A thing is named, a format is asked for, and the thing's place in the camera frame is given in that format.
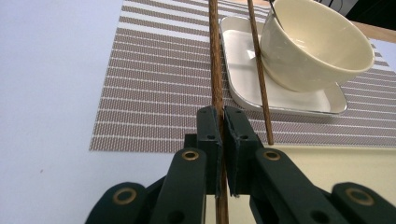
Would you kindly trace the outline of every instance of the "wooden chopstick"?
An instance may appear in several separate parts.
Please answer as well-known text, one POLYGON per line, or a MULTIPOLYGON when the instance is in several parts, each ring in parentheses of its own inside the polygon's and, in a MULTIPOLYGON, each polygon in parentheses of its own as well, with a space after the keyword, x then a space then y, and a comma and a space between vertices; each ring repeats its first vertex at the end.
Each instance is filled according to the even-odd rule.
POLYGON ((254 8, 252 0, 247 0, 248 14, 250 17, 251 34, 253 35, 254 51, 256 53, 257 73, 259 76, 260 94, 262 95, 262 111, 264 113, 265 130, 267 131, 268 145, 274 144, 274 136, 272 132, 272 124, 270 118, 270 109, 268 106, 267 89, 265 87, 264 71, 262 64, 262 53, 260 51, 259 37, 257 34, 256 18, 254 16, 254 8))
MULTIPOLYGON (((211 62, 211 82, 212 82, 212 105, 218 111, 219 130, 223 138, 223 97, 222 97, 222 77, 219 47, 219 19, 218 1, 209 1, 209 32, 210 32, 210 62, 211 62)), ((227 195, 227 174, 225 168, 224 149, 221 163, 220 193, 216 198, 216 222, 218 224, 228 224, 228 195, 227 195)))

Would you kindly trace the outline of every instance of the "metal rivet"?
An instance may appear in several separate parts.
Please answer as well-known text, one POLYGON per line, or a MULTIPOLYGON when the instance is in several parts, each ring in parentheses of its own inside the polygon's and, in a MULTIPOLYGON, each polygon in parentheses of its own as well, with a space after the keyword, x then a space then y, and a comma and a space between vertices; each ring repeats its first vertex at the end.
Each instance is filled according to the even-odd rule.
POLYGON ((280 155, 274 151, 266 151, 262 155, 264 156, 265 159, 270 160, 270 161, 279 161, 280 160, 280 155))
POLYGON ((186 161, 195 161, 196 159, 198 159, 199 154, 196 151, 190 150, 190 151, 183 152, 183 154, 181 156, 186 161))
POLYGON ((361 189, 346 189, 346 196, 354 203, 371 206, 375 203, 374 198, 361 189))
POLYGON ((113 195, 113 203, 116 203, 116 204, 119 204, 119 205, 125 205, 125 204, 128 204, 128 203, 131 203, 136 198, 136 195, 137 195, 137 192, 134 189, 131 189, 131 188, 119 189, 113 195), (129 197, 127 197, 125 199, 120 199, 120 195, 122 193, 129 193, 130 195, 129 195, 129 197))

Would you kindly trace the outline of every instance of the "white plate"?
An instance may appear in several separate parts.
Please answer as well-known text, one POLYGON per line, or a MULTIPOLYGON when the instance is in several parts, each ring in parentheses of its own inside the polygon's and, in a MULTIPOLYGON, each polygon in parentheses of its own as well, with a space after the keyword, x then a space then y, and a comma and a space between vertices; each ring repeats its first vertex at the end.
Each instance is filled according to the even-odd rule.
MULTIPOLYGON (((258 34, 263 22, 257 22, 258 34)), ((227 17, 220 22, 221 41, 227 63, 230 93, 247 110, 262 111, 259 78, 248 19, 227 17)), ((268 105, 271 112, 308 116, 331 116, 347 109, 347 100, 340 87, 312 92, 289 91, 265 74, 268 105)))

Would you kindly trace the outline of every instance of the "striped placemat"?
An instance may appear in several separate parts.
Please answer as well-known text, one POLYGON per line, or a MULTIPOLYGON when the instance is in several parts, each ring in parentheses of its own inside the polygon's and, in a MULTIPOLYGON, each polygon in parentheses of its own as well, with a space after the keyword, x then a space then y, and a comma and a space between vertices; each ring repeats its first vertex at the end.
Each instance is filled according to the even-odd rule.
MULTIPOLYGON (((257 20, 268 11, 256 7, 257 20)), ((196 132, 196 111, 211 104, 207 15, 206 1, 123 2, 90 150, 175 152, 185 133, 196 132)), ((219 1, 219 18, 226 16, 248 18, 248 7, 219 1)), ((375 56, 372 69, 342 86, 344 114, 272 114, 276 143, 396 147, 396 74, 375 56)), ((224 60, 222 68, 224 103, 239 107, 224 60)), ((262 113, 246 113, 265 143, 262 113)))

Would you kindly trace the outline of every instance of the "bowl rim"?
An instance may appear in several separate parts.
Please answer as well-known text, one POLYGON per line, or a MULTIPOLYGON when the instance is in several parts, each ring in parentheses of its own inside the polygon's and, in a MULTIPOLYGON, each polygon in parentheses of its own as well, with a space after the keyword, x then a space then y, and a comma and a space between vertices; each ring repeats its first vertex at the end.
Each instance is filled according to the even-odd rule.
MULTIPOLYGON (((277 2, 282 2, 282 1, 288 1, 288 0, 276 0, 276 1, 274 1, 274 7, 276 7, 276 3, 277 3, 277 2)), ((279 24, 277 18, 275 18, 274 13, 273 13, 272 10, 270 9, 270 12, 269 12, 270 15, 269 15, 269 16, 271 16, 272 19, 274 20, 275 25, 276 25, 276 28, 279 30, 279 32, 280 32, 284 37, 286 37, 286 39, 287 39, 297 50, 299 50, 300 52, 306 54, 309 58, 313 59, 313 60, 316 61, 317 63, 320 63, 320 64, 322 64, 322 65, 329 66, 330 68, 332 68, 332 69, 334 69, 334 70, 336 70, 336 71, 342 71, 342 72, 344 72, 344 73, 352 73, 352 74, 363 73, 363 72, 365 72, 365 71, 367 71, 367 70, 369 70, 370 68, 373 67, 374 62, 375 62, 375 53, 374 53, 373 47, 372 47, 372 45, 371 45, 369 39, 367 38, 367 36, 366 36, 364 33, 362 33, 361 30, 360 30, 358 27, 356 27, 350 20, 348 20, 347 18, 345 18, 344 16, 342 16, 342 15, 339 14, 338 12, 334 11, 332 8, 326 7, 326 6, 322 5, 322 4, 319 3, 319 2, 316 2, 316 1, 313 1, 313 0, 299 0, 298 2, 299 2, 298 4, 301 4, 302 2, 306 2, 307 4, 314 4, 314 5, 320 7, 320 8, 323 9, 323 10, 327 10, 327 11, 329 11, 329 13, 333 14, 335 17, 338 17, 339 19, 341 19, 342 21, 344 21, 346 24, 348 24, 350 27, 352 27, 352 29, 353 29, 353 30, 360 36, 360 38, 363 40, 362 43, 364 42, 365 47, 366 47, 367 49, 370 49, 370 51, 371 51, 371 53, 372 53, 372 60, 371 60, 371 62, 370 62, 369 64, 367 64, 367 66, 365 66, 365 67, 362 68, 362 69, 347 69, 347 68, 342 68, 342 67, 335 66, 335 65, 330 64, 330 63, 326 63, 326 62, 322 61, 321 59, 315 57, 315 56, 312 55, 311 53, 309 53, 309 52, 307 52, 307 51, 301 49, 300 47, 298 47, 297 44, 294 43, 294 41, 292 41, 292 40, 289 38, 289 36, 288 36, 288 34, 285 32, 285 30, 280 26, 280 24, 279 24)))

